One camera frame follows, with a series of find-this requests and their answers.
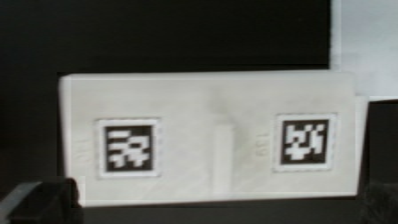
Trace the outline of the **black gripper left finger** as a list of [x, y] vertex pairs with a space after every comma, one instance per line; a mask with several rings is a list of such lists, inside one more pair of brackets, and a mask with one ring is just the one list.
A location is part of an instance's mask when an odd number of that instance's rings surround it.
[[83, 224], [71, 178], [23, 182], [0, 200], [0, 224]]

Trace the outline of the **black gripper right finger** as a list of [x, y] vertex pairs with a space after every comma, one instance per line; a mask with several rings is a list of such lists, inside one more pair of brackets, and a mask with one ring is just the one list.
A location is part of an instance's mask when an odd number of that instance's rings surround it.
[[398, 224], [398, 184], [369, 183], [362, 194], [359, 224]]

